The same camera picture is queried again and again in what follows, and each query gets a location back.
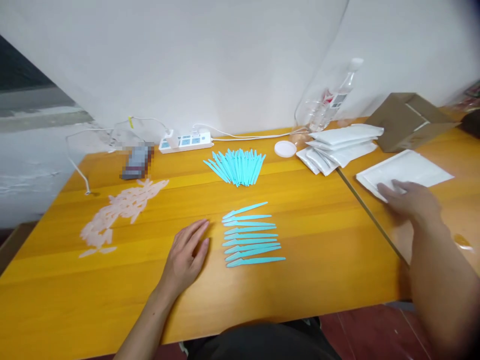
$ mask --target white power strip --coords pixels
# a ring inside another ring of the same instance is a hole
[[[164,137],[158,147],[160,152],[162,154],[179,153],[188,150],[207,149],[214,145],[210,131],[200,132],[199,134],[177,136],[177,138],[178,147],[172,148],[169,143],[169,141],[172,142],[172,139],[168,138],[168,136]]]

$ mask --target hand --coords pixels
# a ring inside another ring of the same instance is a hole
[[[392,183],[395,187],[405,190],[406,193],[396,192],[382,183],[379,183],[377,188],[378,192],[388,201],[388,205],[397,213],[415,221],[431,221],[441,218],[440,204],[427,187],[415,182],[398,180],[392,180]]]
[[[201,243],[195,257],[193,252],[208,226],[206,219],[198,220],[175,235],[157,286],[160,292],[171,296],[172,301],[193,284],[202,269],[210,239],[207,238]]]

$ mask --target floor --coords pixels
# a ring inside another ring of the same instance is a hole
[[[0,229],[0,246],[4,244],[13,231],[13,229]]]
[[[435,360],[415,313],[386,305],[320,316],[328,341],[343,360]],[[91,360],[111,360],[113,355]],[[185,360],[178,344],[162,345],[155,360]]]

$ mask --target person's left hand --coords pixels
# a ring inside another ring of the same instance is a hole
[[[209,224],[206,219],[198,220],[175,235],[157,286],[157,289],[161,293],[165,292],[172,301],[194,283],[202,269],[210,239],[207,238],[201,243],[195,257],[193,252]]]

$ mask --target white cable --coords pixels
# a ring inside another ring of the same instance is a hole
[[[154,118],[154,117],[137,117],[137,116],[130,116],[130,119],[137,119],[137,120],[155,120],[156,122],[159,122],[163,128],[165,129],[165,131],[169,131],[169,128],[165,126],[165,124],[163,122],[161,122],[160,120]]]
[[[306,134],[308,133],[308,131],[300,131],[300,130],[303,130],[302,128],[298,129],[298,130],[295,130],[295,131],[291,131],[291,132],[286,132],[284,134],[280,134],[280,135],[259,135],[259,136],[253,136],[253,137],[249,137],[249,138],[235,138],[235,139],[219,139],[219,138],[212,138],[213,141],[246,141],[246,140],[258,140],[258,139],[271,139],[271,138],[281,138],[281,137],[284,137],[284,136],[287,136],[287,135],[291,135],[291,134]]]
[[[233,138],[233,139],[220,139],[220,138],[214,138],[213,137],[212,138],[213,141],[246,141],[246,140],[258,140],[258,139],[271,139],[271,138],[281,138],[281,137],[284,137],[284,136],[287,136],[287,135],[290,135],[290,134],[308,133],[308,131],[300,131],[300,130],[303,130],[303,129],[306,130],[306,128],[302,127],[302,128],[297,129],[295,131],[287,132],[287,133],[280,134],[280,135],[236,136],[236,135],[229,134],[228,132],[221,131],[221,130],[217,129],[216,127],[213,127],[213,126],[210,126],[210,125],[206,125],[206,124],[202,124],[202,123],[196,123],[196,124],[193,125],[193,128],[195,129],[196,126],[203,126],[203,127],[206,127],[206,128],[210,128],[210,129],[218,131],[219,133],[228,135],[228,136]]]
[[[125,120],[125,121],[120,121],[120,122],[116,122],[113,124],[113,128],[115,128],[117,125],[120,125],[120,124],[125,124],[125,123],[129,123],[130,120]],[[133,132],[133,130],[130,130],[130,129],[120,129],[120,130],[123,130],[123,131],[128,131],[130,133],[132,133],[133,135],[135,135],[137,138],[139,138],[140,140],[142,140],[144,143],[146,142],[145,139],[141,136],[138,136],[135,132]],[[110,136],[108,138],[108,143],[111,144],[112,143],[112,135],[113,135],[113,131],[110,132]]]
[[[74,134],[65,136],[66,157],[68,158],[68,160],[70,160],[70,162],[71,162],[71,164],[73,165],[73,167],[75,168],[75,170],[76,170],[76,171],[80,174],[80,176],[83,178],[83,181],[85,181],[85,186],[86,186],[86,193],[85,193],[85,195],[89,195],[89,194],[92,193],[92,192],[90,191],[89,180],[88,180],[87,177],[84,175],[84,173],[80,171],[79,167],[77,166],[77,164],[75,164],[75,162],[72,160],[72,158],[71,158],[71,156],[70,156],[69,138],[72,137],[72,136],[75,136],[75,135],[78,135],[78,134],[87,132],[87,131],[111,131],[111,132],[113,132],[114,130],[115,130],[114,128],[86,129],[86,130],[82,130],[82,131],[76,132],[76,133],[74,133]]]
[[[213,129],[213,130],[218,131],[219,133],[228,135],[228,136],[230,136],[230,137],[232,137],[232,138],[258,138],[258,136],[236,136],[236,135],[232,135],[232,134],[229,134],[228,132],[224,132],[224,131],[222,131],[222,130],[217,129],[216,127],[213,127],[213,126],[210,126],[210,125],[206,125],[206,124],[200,124],[200,123],[194,124],[194,125],[193,125],[193,128],[195,128],[196,126],[203,126],[203,127],[205,127],[205,128],[210,128],[210,129]]]

